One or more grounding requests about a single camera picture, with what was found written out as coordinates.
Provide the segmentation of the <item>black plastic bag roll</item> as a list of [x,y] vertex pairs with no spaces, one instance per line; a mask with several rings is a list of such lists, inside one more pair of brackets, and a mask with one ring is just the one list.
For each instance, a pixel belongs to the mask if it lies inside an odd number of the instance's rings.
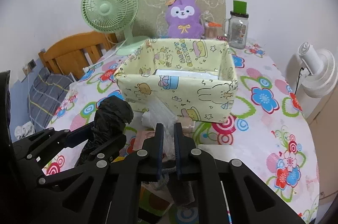
[[106,142],[123,134],[126,124],[134,118],[131,106],[117,96],[101,101],[94,116],[93,127],[76,166],[84,164],[89,155]]

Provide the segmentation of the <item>clear plastic bag roll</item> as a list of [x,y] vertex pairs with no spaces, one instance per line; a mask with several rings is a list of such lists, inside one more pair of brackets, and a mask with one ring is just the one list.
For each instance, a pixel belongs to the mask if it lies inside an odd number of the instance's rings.
[[181,123],[182,131],[186,136],[192,136],[195,121],[190,117],[176,116],[160,99],[151,98],[147,102],[148,111],[142,115],[142,125],[156,129],[158,123],[163,125],[163,152],[168,160],[174,160],[174,124]]

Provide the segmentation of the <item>pink wet wipes pack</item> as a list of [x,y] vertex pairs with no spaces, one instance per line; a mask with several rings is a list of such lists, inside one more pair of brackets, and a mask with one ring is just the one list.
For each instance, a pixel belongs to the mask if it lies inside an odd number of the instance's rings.
[[127,141],[126,155],[130,155],[136,152],[137,156],[140,158],[146,157],[148,151],[143,147],[144,142],[155,136],[155,131],[138,131],[135,136],[133,136],[129,141]]

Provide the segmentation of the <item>grey plaid pillow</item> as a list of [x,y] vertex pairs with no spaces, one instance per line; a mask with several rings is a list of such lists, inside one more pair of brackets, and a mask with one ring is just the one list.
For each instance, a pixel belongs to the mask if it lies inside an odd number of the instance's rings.
[[72,74],[53,74],[46,67],[39,71],[27,98],[27,113],[36,132],[48,127],[73,82]]

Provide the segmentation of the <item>floral tablecloth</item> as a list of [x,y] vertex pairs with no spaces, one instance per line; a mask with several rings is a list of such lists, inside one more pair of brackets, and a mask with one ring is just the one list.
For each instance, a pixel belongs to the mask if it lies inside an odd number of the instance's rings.
[[[239,84],[229,121],[196,121],[192,137],[216,159],[243,160],[305,223],[313,223],[319,207],[317,156],[294,91],[257,43],[231,52]],[[75,130],[93,121],[108,95],[122,98],[113,71],[125,57],[111,54],[74,82],[48,127]],[[43,168],[45,175],[73,168],[84,145],[59,152]],[[178,209],[145,186],[141,198],[139,212],[161,217],[158,223],[199,223],[197,207]]]

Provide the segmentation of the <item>yellow cartoon storage box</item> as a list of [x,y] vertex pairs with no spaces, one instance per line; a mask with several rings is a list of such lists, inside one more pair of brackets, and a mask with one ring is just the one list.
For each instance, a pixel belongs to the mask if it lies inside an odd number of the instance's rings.
[[238,90],[230,46],[210,39],[148,39],[115,71],[133,111],[157,97],[179,117],[224,123]]

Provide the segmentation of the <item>glass mason jar mug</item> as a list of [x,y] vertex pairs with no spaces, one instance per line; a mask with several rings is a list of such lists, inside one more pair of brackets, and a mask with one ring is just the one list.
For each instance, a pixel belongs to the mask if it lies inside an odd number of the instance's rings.
[[230,12],[229,19],[224,20],[223,29],[226,34],[228,44],[236,49],[246,47],[248,35],[249,15],[240,14],[234,11]]

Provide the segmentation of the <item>purple plush toy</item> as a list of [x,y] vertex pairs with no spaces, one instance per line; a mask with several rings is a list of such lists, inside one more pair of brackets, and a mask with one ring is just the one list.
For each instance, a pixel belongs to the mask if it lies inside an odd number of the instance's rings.
[[169,38],[199,39],[204,35],[195,0],[170,0],[165,14]]

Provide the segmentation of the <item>green desk fan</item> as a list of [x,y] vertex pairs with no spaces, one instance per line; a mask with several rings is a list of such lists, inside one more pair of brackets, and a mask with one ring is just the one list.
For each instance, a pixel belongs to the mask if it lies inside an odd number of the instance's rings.
[[132,26],[139,10],[139,0],[81,0],[86,24],[103,34],[124,33],[125,40],[117,48],[118,55],[130,55],[148,39],[133,36]]

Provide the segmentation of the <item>white clip fan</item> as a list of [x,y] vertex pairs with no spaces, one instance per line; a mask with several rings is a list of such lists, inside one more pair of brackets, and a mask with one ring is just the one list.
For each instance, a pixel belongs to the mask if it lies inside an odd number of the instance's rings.
[[294,93],[302,86],[311,98],[328,95],[337,84],[337,63],[333,53],[327,49],[315,50],[310,43],[304,42],[297,54],[304,66],[299,70]]

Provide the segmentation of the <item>green card in jar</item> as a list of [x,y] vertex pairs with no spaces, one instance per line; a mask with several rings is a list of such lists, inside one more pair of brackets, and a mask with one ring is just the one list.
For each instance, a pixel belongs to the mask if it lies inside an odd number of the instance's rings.
[[247,3],[245,1],[233,0],[233,12],[238,14],[246,14]]

